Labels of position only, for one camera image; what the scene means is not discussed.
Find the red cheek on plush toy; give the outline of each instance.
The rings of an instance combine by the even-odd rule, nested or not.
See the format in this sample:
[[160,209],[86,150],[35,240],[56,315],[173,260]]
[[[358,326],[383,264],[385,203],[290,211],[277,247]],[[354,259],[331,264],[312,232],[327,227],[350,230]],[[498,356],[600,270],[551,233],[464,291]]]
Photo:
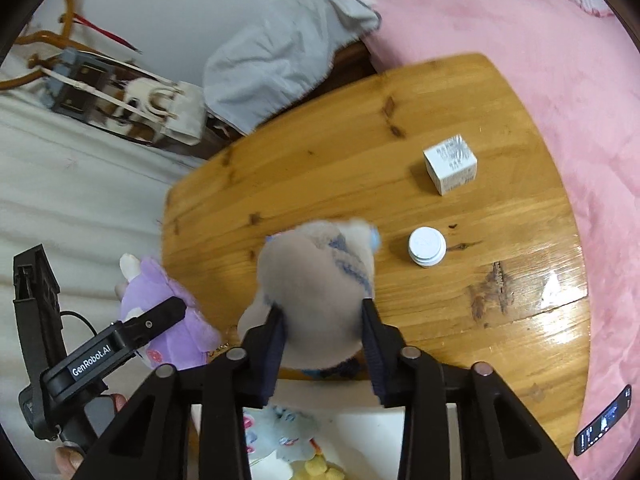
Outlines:
[[162,362],[162,354],[158,350],[147,350],[146,356],[154,363],[160,364]]

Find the gray fabric cover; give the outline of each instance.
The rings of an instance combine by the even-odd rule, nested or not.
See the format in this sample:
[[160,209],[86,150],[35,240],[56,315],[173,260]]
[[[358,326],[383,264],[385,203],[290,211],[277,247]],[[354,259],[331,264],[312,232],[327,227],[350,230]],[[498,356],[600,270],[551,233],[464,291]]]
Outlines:
[[276,0],[207,61],[207,108],[248,134],[321,83],[336,50],[379,26],[360,0]]

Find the bed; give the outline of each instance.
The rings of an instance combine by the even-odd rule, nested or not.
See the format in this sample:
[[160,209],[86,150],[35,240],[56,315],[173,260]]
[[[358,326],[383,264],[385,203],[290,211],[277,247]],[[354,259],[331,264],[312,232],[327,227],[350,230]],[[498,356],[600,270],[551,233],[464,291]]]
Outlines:
[[[632,20],[590,16],[569,0],[374,0],[374,8],[382,26],[364,43],[379,72],[481,52],[545,139],[588,272],[591,357],[577,433],[626,384],[639,384],[640,54]],[[583,480],[611,479],[639,436],[632,404],[602,443],[569,460]]]

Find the white bottle cap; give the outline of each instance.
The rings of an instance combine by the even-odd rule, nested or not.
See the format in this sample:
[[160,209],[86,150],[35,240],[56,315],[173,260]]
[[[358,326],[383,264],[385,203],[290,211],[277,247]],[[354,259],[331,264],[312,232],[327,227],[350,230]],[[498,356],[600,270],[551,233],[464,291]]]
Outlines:
[[420,227],[409,236],[409,256],[422,267],[439,263],[447,252],[447,241],[440,231]]

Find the yellow plush toy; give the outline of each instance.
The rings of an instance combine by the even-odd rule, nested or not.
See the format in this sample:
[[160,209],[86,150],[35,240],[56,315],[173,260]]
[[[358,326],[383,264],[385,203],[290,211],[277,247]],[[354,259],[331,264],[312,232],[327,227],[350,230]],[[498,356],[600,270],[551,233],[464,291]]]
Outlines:
[[327,465],[324,456],[316,455],[300,467],[291,480],[345,480],[344,473]]

